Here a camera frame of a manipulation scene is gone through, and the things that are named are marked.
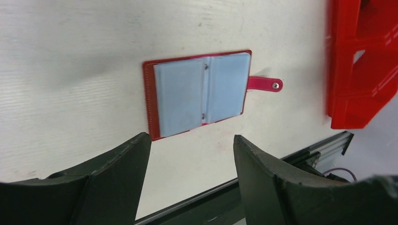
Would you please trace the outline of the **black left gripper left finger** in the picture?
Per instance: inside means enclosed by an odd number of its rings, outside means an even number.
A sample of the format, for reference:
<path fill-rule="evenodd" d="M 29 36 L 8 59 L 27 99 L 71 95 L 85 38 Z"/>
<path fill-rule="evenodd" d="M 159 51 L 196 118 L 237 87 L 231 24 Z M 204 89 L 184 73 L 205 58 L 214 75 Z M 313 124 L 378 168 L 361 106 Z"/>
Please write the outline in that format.
<path fill-rule="evenodd" d="M 132 225 L 151 150 L 142 132 L 45 179 L 0 185 L 3 225 Z"/>

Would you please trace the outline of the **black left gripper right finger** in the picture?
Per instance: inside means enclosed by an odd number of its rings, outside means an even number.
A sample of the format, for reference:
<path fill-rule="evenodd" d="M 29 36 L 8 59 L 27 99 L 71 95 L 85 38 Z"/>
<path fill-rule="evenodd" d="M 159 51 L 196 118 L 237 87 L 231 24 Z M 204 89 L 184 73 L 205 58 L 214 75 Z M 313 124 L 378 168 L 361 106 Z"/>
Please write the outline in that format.
<path fill-rule="evenodd" d="M 298 169 L 241 135 L 235 165 L 249 225 L 395 225 L 397 176 L 344 183 Z"/>

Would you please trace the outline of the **red leather card holder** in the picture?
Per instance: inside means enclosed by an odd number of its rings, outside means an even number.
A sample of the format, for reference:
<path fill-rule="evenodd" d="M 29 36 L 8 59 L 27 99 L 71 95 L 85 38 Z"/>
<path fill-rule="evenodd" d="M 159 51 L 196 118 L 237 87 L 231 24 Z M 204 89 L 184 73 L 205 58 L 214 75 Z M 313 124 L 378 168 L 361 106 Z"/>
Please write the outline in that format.
<path fill-rule="evenodd" d="M 144 61 L 152 140 L 241 115 L 248 90 L 280 92 L 281 79 L 250 75 L 251 59 L 239 50 Z"/>

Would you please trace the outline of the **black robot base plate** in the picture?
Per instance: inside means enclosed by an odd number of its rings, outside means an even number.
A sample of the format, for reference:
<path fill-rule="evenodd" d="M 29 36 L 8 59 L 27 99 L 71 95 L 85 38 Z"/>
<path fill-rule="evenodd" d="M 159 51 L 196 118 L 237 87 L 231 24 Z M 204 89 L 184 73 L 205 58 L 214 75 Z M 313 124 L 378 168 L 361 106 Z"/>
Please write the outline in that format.
<path fill-rule="evenodd" d="M 136 225 L 233 225 L 245 218 L 237 178 L 135 221 Z"/>

